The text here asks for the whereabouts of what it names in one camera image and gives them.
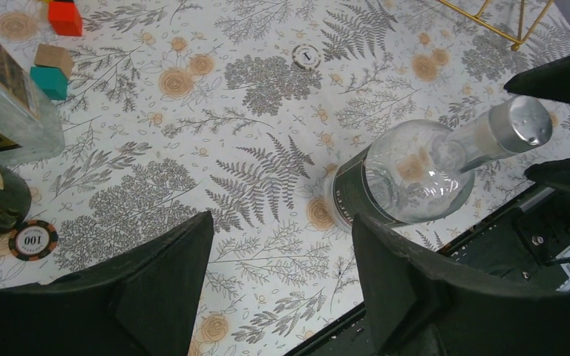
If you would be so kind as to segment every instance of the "yellow object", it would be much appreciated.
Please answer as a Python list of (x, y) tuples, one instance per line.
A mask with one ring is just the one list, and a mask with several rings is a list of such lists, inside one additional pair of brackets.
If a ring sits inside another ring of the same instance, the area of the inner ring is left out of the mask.
[(488, 28), (489, 30), (491, 30), (491, 31), (497, 33), (498, 35), (506, 38), (507, 40), (513, 42), (514, 44), (511, 46), (512, 50), (519, 50), (519, 47), (523, 43), (525, 43), (525, 41), (527, 41), (528, 37), (534, 31), (534, 28), (537, 26), (537, 24), (540, 22), (540, 20), (543, 18), (543, 16), (547, 13), (547, 10), (549, 9), (549, 7), (554, 3), (554, 0), (547, 1), (547, 4), (545, 5), (545, 8), (543, 9), (543, 11), (541, 11), (541, 13), (537, 17), (537, 19), (532, 24), (532, 26), (530, 26), (530, 28), (528, 29), (528, 32), (525, 35), (523, 35), (523, 14), (525, 12), (525, 0), (521, 0), (521, 13), (519, 15), (519, 30), (518, 30), (517, 36), (514, 37), (514, 35), (504, 33), (501, 30), (495, 28), (493, 25), (486, 23), (486, 21), (484, 21), (480, 18), (480, 16), (484, 13), (484, 11), (486, 10), (486, 7), (488, 6), (488, 3), (491, 2), (491, 0), (484, 0), (484, 4), (482, 5), (482, 8), (480, 8), (479, 11), (475, 15), (471, 15), (470, 13), (467, 13), (463, 9), (457, 7), (456, 5), (451, 4), (448, 0), (437, 0), (437, 1), (440, 4), (443, 4), (445, 6), (450, 7), (451, 9), (457, 11), (458, 13), (461, 13), (462, 15), (468, 17), (469, 19), (475, 21), (476, 23)]

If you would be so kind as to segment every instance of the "red cube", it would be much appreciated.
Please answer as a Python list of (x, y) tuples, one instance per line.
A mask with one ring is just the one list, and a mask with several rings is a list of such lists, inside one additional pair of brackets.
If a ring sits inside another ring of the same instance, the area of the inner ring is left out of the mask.
[(82, 17), (73, 2), (51, 1), (48, 18), (60, 36), (82, 35)]

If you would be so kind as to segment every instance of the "teal cube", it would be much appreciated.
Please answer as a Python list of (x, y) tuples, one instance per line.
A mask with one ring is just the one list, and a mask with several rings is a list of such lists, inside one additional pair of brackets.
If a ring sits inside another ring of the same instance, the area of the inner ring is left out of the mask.
[(67, 99), (68, 79), (60, 68), (32, 67), (30, 76), (49, 99)]

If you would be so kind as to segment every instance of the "floral pattern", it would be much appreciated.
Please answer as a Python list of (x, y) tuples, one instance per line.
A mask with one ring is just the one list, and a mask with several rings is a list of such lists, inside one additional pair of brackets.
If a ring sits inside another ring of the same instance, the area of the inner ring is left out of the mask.
[[(405, 120), (464, 125), (509, 97), (515, 73), (570, 54), (557, 7), (511, 52), (430, 0), (129, 2), (76, 1), (85, 35), (67, 38), (43, 1), (0, 0), (0, 42), (22, 67), (39, 43), (76, 62), (56, 102), (66, 149), (13, 167), (30, 186), (28, 218), (53, 223), (58, 246), (24, 262), (0, 237), (0, 288), (86, 268), (210, 210), (191, 356), (285, 354), (360, 303), (351, 239), (324, 200), (328, 175)], [(484, 17), (515, 28), (512, 3)], [(293, 63), (300, 44), (320, 52), (316, 69)], [(547, 145), (478, 168), (459, 211), (399, 232), (440, 248), (527, 188), (530, 164), (569, 157), (570, 106), (543, 103)], [(408, 179), (429, 164), (398, 163)]]

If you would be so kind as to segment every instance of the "tablecloth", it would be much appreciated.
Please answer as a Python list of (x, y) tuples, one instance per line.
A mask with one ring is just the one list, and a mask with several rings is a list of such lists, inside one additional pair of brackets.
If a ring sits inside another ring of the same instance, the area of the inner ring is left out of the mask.
[[(515, 4), (493, 1), (484, 17), (512, 33)], [(544, 4), (526, 5), (526, 24)], [(58, 246), (24, 262), (0, 238), (0, 288), (91, 266), (208, 209), (216, 235), (191, 356), (282, 355), (360, 303), (327, 174), (399, 122), (458, 127), (508, 98), (515, 73), (570, 54), (556, 7), (513, 52), (434, 0), (76, 5), (85, 35), (62, 37), (44, 2), (0, 0), (0, 42), (23, 67), (40, 43), (76, 63), (56, 102), (66, 149), (13, 167), (30, 186), (29, 218), (53, 223)], [(293, 62), (302, 44), (321, 54), (316, 69)], [(550, 143), (478, 168), (459, 211), (400, 232), (438, 248), (527, 188), (525, 167), (569, 157), (570, 106), (543, 103)]]

